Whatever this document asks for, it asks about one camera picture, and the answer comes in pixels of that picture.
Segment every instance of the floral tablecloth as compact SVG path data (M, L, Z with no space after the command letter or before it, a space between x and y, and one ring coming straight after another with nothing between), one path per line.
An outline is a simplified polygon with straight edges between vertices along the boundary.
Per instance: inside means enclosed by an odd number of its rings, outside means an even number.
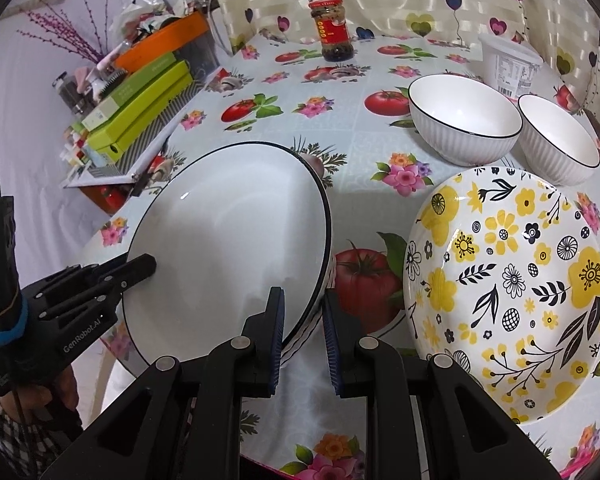
M324 61L317 45L289 43L266 31L257 35L188 103L181 125L152 166L147 188L103 226L78 262L104 262L128 250L162 187L200 156L244 140L275 142L315 155L324 167L339 263L336 290L343 307L369 333L409 352L413 342L404 305L395 301L401 298L402 268L395 268L394 255L404 255L411 225L432 186L463 168L442 160L414 129L406 88L413 78L430 73L477 78L482 54L479 48L420 37L372 38L366 30L358 36L355 58L336 65ZM560 76L548 66L532 91L573 110ZM594 136L586 117L576 118ZM511 178L526 170L519 147L496 164ZM600 168L583 185L561 191L576 204L600 245ZM537 311L538 322L555 322L543 320L542 305ZM122 319L104 342L137 375L146 364ZM325 478L320 473L327 472L340 480L361 478L365 401L335 396L317 317L305 332L310 336L303 343L283 353L276 395L244 401L241 451L302 480ZM597 365L573 372L582 385L560 410L536 422L509 413L563 478L572 478L600 448L600 346L590 352ZM564 396L555 391L557 405Z

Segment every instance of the container label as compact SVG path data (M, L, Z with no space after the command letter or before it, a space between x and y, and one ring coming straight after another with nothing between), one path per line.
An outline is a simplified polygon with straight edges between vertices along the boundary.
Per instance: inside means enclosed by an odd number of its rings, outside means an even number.
M344 43L349 41L349 31L346 22L332 22L331 20L318 20L315 22L318 26L320 41L322 43Z
M496 56L498 92L506 97L517 99L528 93L535 74L535 65L519 62L508 56Z

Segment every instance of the jar label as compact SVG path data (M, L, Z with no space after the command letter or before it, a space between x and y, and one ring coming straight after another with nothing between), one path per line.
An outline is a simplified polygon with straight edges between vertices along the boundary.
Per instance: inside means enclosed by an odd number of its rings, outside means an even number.
M322 43L344 43L349 41L349 31L346 22L335 24L331 20L317 20L318 34Z

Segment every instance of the sauce jar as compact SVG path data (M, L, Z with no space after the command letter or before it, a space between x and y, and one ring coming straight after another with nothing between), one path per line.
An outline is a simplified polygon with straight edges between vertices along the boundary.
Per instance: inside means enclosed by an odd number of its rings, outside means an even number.
M330 62L351 59L353 45L344 19L342 0L318 0L310 2L309 8L318 27L324 59Z

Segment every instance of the yellow and black floral plate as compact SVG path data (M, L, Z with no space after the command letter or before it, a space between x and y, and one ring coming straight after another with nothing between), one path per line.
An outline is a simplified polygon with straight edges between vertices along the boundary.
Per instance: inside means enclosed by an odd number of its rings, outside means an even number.
M404 289L418 354L451 355L517 422L547 416L600 345L600 251L584 218L502 167L450 178L416 218Z

